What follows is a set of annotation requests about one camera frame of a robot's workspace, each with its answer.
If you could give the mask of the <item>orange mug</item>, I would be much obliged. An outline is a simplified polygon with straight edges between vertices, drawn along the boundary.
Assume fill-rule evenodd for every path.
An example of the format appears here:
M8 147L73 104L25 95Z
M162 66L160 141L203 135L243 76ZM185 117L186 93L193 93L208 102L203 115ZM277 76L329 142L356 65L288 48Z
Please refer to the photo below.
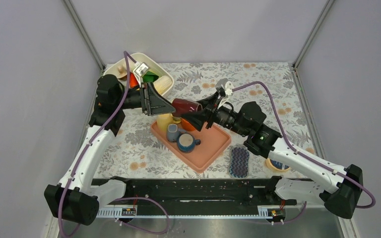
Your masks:
M195 131L196 128L186 119L181 119L181 126L186 131Z

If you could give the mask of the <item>grey blue small mug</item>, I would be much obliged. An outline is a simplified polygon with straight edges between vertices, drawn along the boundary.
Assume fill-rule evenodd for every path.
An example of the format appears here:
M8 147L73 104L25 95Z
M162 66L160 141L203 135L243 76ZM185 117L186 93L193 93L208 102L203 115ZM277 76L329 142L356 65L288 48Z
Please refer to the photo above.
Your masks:
M179 128L177 124L173 123L167 127L166 138L169 142L176 142L178 138L184 133L187 133L187 131Z

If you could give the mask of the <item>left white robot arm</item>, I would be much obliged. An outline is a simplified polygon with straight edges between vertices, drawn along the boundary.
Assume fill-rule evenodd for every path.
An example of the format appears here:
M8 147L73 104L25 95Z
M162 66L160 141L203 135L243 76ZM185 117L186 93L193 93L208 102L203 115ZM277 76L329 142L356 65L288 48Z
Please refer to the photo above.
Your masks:
M125 120L124 110L137 108L148 116L175 112L153 83L144 83L139 90L128 90L112 74L98 79L86 138L58 184L48 185L44 191L49 209L58 221L90 225L99 209L112 201L117 199L127 204L133 200L133 189L123 181L109 180L97 187L92 187L92 181L103 154Z

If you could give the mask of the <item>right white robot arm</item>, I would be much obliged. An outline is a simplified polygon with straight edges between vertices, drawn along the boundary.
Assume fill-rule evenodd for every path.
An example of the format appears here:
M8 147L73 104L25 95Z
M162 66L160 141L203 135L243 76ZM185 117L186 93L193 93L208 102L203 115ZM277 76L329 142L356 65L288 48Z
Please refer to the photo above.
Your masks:
M220 125L245 137L244 145L252 154L281 162L309 178L309 181L273 179L272 186L264 192L267 202L277 204L282 199L312 202L324 205L338 217L353 217L365 191L360 167L334 164L295 146L264 124L266 114L255 101L244 103L238 112L232 105L220 105L218 93L197 103L201 105L200 110L180 114L195 129L210 128L214 123Z

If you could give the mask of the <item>dark brown small mug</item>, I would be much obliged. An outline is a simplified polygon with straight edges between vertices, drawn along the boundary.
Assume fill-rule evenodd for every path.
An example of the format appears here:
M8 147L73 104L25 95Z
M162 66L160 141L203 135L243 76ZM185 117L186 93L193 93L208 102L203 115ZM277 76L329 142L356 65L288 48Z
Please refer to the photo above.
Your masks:
M172 101L172 106L175 108L175 112L172 113L174 117L181 117L182 114L198 112L202 110L202 105L198 102L175 98Z

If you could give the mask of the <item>yellow mug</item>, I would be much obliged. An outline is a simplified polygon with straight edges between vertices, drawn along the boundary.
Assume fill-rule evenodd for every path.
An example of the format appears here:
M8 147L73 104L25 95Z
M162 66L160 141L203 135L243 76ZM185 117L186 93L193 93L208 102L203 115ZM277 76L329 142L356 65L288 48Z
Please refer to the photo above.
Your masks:
M166 132L170 124L181 123L181 118L175 117L172 114L161 114L157 116L156 123L161 132Z

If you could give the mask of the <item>dark blue round mug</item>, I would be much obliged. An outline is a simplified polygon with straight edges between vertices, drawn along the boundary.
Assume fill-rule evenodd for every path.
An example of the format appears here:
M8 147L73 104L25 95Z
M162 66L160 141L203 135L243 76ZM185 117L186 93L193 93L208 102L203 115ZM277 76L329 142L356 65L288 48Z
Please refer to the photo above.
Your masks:
M200 139L195 139L193 135L189 133L181 134L177 139L177 146L181 152L190 153L197 145L201 144Z

